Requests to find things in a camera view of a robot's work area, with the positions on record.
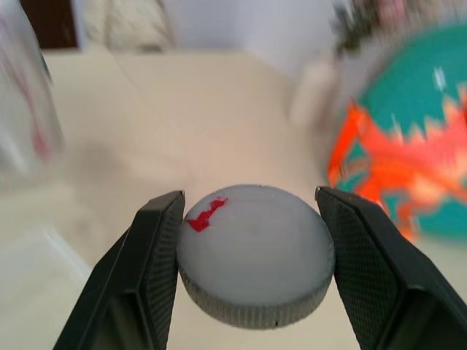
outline dark wooden door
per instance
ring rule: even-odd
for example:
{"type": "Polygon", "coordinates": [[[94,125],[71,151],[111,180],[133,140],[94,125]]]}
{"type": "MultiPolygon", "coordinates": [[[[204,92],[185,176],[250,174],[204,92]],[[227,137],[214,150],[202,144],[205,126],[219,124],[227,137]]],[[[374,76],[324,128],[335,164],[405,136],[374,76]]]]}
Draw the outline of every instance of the dark wooden door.
{"type": "Polygon", "coordinates": [[[77,47],[72,0],[20,0],[42,49],[77,47]]]}

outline teal surface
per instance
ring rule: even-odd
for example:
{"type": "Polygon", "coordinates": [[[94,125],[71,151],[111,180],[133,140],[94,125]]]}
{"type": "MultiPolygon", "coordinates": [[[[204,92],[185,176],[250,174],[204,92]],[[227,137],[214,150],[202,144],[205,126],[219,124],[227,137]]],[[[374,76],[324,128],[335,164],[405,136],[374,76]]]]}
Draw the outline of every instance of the teal surface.
{"type": "MultiPolygon", "coordinates": [[[[410,41],[358,101],[386,131],[396,120],[404,135],[414,123],[425,132],[425,116],[444,122],[443,97],[458,99],[458,84],[462,82],[467,83],[467,24],[437,28],[410,41]],[[441,72],[444,84],[435,79],[435,71],[441,72]]],[[[364,150],[356,145],[346,163],[362,155],[364,150]]],[[[352,191],[364,176],[341,182],[339,188],[352,191]]],[[[385,198],[394,220],[400,199],[397,195],[385,198]]],[[[467,206],[453,199],[440,203],[436,213],[417,218],[426,235],[467,238],[467,206]]]]}

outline white table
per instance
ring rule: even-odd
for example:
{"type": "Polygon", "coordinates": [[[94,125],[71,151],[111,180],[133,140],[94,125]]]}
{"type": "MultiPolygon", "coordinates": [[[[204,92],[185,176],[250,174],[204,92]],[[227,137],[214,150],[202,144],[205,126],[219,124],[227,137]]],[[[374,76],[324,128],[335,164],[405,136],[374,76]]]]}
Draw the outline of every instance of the white table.
{"type": "MultiPolygon", "coordinates": [[[[290,82],[243,54],[47,55],[58,114],[80,166],[64,181],[100,230],[64,233],[93,265],[149,198],[184,189],[186,209],[237,183],[270,184],[313,207],[329,137],[286,120],[290,82]]],[[[467,299],[464,248],[420,244],[467,299]]],[[[177,290],[169,350],[358,349],[336,285],[307,319],[255,332],[221,324],[177,290]]]]}

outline table surface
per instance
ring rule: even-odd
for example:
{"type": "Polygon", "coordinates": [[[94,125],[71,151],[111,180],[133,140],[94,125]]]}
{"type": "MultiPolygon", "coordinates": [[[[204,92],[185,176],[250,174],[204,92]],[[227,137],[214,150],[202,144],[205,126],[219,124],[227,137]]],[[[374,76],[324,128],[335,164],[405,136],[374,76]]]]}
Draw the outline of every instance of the table surface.
{"type": "MultiPolygon", "coordinates": [[[[240,183],[280,187],[317,208],[314,189],[325,183],[320,169],[331,137],[290,128],[290,82],[254,58],[61,52],[46,55],[46,61],[72,164],[60,179],[69,195],[62,189],[56,219],[81,210],[97,223],[92,232],[84,226],[63,234],[90,266],[139,207],[170,190],[185,190],[185,210],[216,189],[240,183]]],[[[437,241],[418,246],[466,299],[465,248],[437,241]]],[[[169,350],[310,346],[358,349],[334,282],[305,320],[255,332],[211,319],[179,281],[169,350]]]]}

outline red paint mark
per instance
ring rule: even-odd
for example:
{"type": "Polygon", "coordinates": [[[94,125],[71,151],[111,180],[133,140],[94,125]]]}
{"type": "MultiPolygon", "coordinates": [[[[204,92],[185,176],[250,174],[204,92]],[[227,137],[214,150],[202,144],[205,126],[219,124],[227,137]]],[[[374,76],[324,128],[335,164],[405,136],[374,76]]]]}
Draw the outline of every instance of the red paint mark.
{"type": "Polygon", "coordinates": [[[196,232],[201,232],[209,227],[209,219],[218,210],[228,202],[228,199],[216,198],[209,205],[210,210],[202,211],[196,219],[188,219],[187,222],[196,232]]]}

